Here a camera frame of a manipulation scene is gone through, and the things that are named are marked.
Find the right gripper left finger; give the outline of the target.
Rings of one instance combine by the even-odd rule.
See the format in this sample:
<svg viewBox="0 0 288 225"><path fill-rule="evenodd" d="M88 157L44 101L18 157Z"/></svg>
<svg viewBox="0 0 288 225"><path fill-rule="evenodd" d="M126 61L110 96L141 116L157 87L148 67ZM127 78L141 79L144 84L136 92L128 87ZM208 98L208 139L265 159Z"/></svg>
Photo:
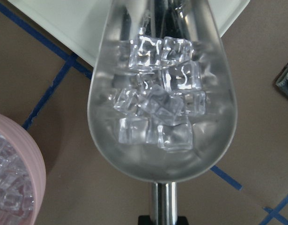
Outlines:
<svg viewBox="0 0 288 225"><path fill-rule="evenodd" d="M149 215L138 216L138 225L151 225L151 219Z"/></svg>

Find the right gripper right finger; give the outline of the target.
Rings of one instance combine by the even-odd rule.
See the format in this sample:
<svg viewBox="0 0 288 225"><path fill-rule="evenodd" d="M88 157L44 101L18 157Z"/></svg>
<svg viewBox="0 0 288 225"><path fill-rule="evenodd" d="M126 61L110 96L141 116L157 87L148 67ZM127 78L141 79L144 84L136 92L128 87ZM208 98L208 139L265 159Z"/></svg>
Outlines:
<svg viewBox="0 0 288 225"><path fill-rule="evenodd" d="M189 222L185 216L178 216L176 225L189 225Z"/></svg>

